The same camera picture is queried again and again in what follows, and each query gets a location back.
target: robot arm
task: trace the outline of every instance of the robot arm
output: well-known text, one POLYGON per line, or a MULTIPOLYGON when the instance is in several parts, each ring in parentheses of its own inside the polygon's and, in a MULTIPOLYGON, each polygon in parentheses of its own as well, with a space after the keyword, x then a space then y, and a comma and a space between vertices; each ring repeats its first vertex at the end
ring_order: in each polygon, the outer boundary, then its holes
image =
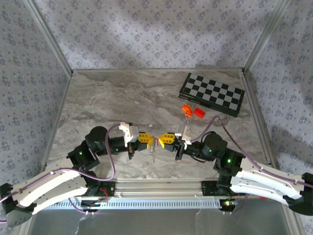
POLYGON ((223 190, 225 195, 234 192, 254 194, 288 205, 297 213, 313 215, 312 174, 292 175, 250 160, 242 153, 227 148, 227 142, 215 132, 208 133, 203 142, 196 141, 187 146, 181 136, 166 133, 159 141, 165 149, 177 152, 175 160, 181 160, 186 154, 196 159, 215 161, 213 168, 220 174, 217 188, 223 190))
MULTIPOLYGON (((122 122, 119 127, 124 131, 124 136, 109 138, 108 141, 112 154, 128 152, 131 159, 135 151, 148 148, 153 140, 149 134, 138 132, 137 127, 131 124, 122 122)), ((90 170, 100 164, 98 156, 108 154, 105 145, 106 133, 106 128, 95 127, 81 145, 54 167, 21 184, 12 186, 7 183, 0 186, 1 197, 7 197, 2 206, 8 226, 18 226, 33 214, 67 198, 93 196, 101 187, 101 183, 90 179, 86 174, 96 177, 90 170)))

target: metal bar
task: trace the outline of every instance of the metal bar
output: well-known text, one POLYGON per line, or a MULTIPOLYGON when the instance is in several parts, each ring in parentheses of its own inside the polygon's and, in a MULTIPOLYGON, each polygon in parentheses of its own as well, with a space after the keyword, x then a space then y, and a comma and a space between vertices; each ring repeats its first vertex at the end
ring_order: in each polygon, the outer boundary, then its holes
MULTIPOLYGON (((201 181, 208 179, 141 179, 127 180, 127 182, 119 182, 115 184, 114 200, 128 199, 228 199, 229 196, 203 196, 201 181)), ((97 200, 98 197, 75 197, 80 200, 97 200)), ((250 198, 260 198, 258 196, 250 196, 250 198)))
POLYGON ((40 13, 40 10, 38 9, 36 3, 33 0, 23 0, 23 2, 25 3, 27 8, 29 9, 34 21, 37 23, 40 31, 42 32, 43 36, 45 37, 47 43, 51 47, 53 53, 57 57, 57 60, 61 64, 61 66, 62 66, 63 70, 65 71, 65 73, 67 74, 67 76, 72 75, 72 69, 69 66, 65 56, 63 55, 59 45, 55 41, 51 30, 49 29, 49 27, 45 23, 45 20, 44 20, 42 14, 40 13))
MULTIPOLYGON (((74 202, 75 206, 81 207, 81 200, 74 202)), ((222 208, 219 199, 110 199, 107 203, 101 203, 99 207, 88 209, 98 210, 125 210, 125 209, 219 209, 222 208)), ((51 205, 47 210, 73 209, 68 200, 51 205)))
POLYGON ((142 71, 142 72, 154 72, 154 71, 185 71, 185 72, 195 72, 195 71, 238 71, 241 68, 231 68, 231 69, 205 69, 205 68, 177 68, 177 69, 84 69, 84 70, 74 70, 75 73, 81 72, 133 72, 133 71, 142 71))
POLYGON ((244 73, 246 74, 247 71, 251 71, 253 65, 257 61, 261 51, 263 50, 265 44, 267 43, 269 37, 271 36, 273 30, 275 29, 277 23, 283 16, 285 9, 287 8, 288 4, 291 0, 278 0, 276 5, 274 6, 270 16, 268 17, 265 26, 254 45, 247 61, 245 62, 244 66, 244 73))
POLYGON ((55 135, 57 134, 57 130, 58 130, 58 126, 60 123, 60 118, 61 118, 65 98, 67 96, 67 92, 68 92, 68 88, 69 88, 69 84, 70 84, 71 79, 72 79, 72 77, 70 75, 67 79, 67 84, 66 84, 65 89, 64 89, 64 93, 63 93, 63 96, 61 99, 61 103, 60 103, 59 110, 58 110, 58 113, 56 116, 56 120, 55 120, 53 128, 52 128, 52 134, 50 135, 49 142, 48 142, 47 148, 45 150, 45 156, 44 156, 44 159, 43 159, 41 167, 40 167, 40 172, 43 172, 45 170, 45 165, 48 161, 48 157, 49 157, 51 149, 52 149, 52 144, 53 144, 55 135))

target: orange cap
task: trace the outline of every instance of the orange cap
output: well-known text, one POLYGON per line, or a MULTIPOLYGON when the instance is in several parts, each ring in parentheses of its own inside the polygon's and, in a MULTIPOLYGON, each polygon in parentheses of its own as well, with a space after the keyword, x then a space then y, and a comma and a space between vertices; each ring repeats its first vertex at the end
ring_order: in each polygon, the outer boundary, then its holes
POLYGON ((184 104, 181 109, 185 111, 185 116, 191 117, 192 109, 190 108, 189 105, 184 104))

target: white chessboard square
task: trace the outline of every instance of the white chessboard square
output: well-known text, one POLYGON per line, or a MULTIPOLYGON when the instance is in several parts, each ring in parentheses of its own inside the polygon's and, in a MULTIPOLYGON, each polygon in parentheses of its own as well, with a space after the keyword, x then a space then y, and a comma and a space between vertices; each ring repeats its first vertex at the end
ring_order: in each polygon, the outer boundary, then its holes
POLYGON ((204 83, 209 83, 209 81, 210 81, 210 79, 207 79, 207 78, 204 78, 204 79, 202 80, 202 82, 204 82, 204 83))
POLYGON ((231 103, 231 104, 229 105, 229 108, 230 108, 230 109, 233 109, 233 110, 237 110, 237 107, 238 107, 238 104, 231 103))
POLYGON ((235 98, 235 99, 240 99, 240 94, 234 93, 234 94, 233 94, 233 98, 235 98))
POLYGON ((210 91, 212 91, 214 89, 214 86, 211 84, 207 84, 206 88, 210 91))
POLYGON ((217 98, 217 97, 219 96, 219 93, 218 93, 218 92, 213 91, 213 92, 212 92, 212 94, 211 94, 211 96, 213 96, 213 97, 216 97, 216 98, 217 98))
POLYGON ((190 75, 190 78, 192 78, 192 79, 197 79, 197 77, 198 77, 198 75, 195 75, 195 74, 190 75))
POLYGON ((193 86, 194 86, 194 84, 188 82, 185 87, 186 88, 192 88, 193 86))
POLYGON ((226 93, 227 93, 227 90, 221 88, 220 93, 221 93, 221 94, 226 94, 226 93))
POLYGON ((223 105, 224 103, 224 100, 220 99, 220 98, 217 98, 216 101, 215 101, 216 104, 219 104, 219 105, 223 105))
POLYGON ((234 87, 228 87, 227 90, 230 91, 230 92, 234 92, 234 91, 235 91, 235 88, 234 88, 234 87))
POLYGON ((223 84, 222 84, 222 83, 220 83, 220 82, 216 82, 216 83, 215 83, 215 86, 216 86, 216 87, 219 87, 219 88, 221 88, 221 87, 222 87, 222 85, 223 85, 223 84))
POLYGON ((232 97, 227 96, 227 95, 226 95, 225 98, 224 98, 224 100, 227 101, 227 102, 231 102, 231 99, 232 99, 232 97))
POLYGON ((198 91, 196 91, 196 90, 191 90, 190 92, 189 92, 189 94, 191 94, 191 95, 196 95, 198 93, 198 91))
POLYGON ((209 100, 210 99, 210 95, 209 94, 204 94, 202 99, 205 99, 205 100, 209 100))
POLYGON ((201 81, 198 81, 198 80, 197 80, 197 81, 195 81, 195 85, 197 85, 197 86, 200 86, 200 85, 201 85, 201 83, 202 83, 201 81))
POLYGON ((199 87, 198 91, 204 93, 204 92, 206 91, 206 88, 204 88, 204 87, 199 87))

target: black motor bracket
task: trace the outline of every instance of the black motor bracket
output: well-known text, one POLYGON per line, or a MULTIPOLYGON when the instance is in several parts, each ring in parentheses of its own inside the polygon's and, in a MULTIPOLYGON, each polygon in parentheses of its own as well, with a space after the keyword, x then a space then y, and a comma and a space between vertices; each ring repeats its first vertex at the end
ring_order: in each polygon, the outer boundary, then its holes
MULTIPOLYGON (((302 179, 305 183, 313 185, 313 174, 304 173, 302 179)), ((304 215, 313 215, 313 188, 304 186, 303 191, 300 191, 302 197, 293 199, 287 195, 283 198, 287 201, 288 206, 294 212, 304 215)))
MULTIPOLYGON (((11 190, 13 189, 12 185, 5 183, 0 186, 0 196, 4 198, 5 196, 11 194, 11 190)), ((32 203, 30 206, 26 208, 21 208, 17 206, 18 201, 14 201, 13 197, 8 197, 6 200, 2 202, 2 207, 4 209, 7 225, 9 227, 18 226, 27 220, 29 220, 32 216, 34 208, 37 206, 35 203, 32 203)))
POLYGON ((99 159, 89 148, 86 141, 83 141, 81 145, 69 152, 67 158, 72 161, 72 168, 84 172, 89 171, 100 164, 99 159))

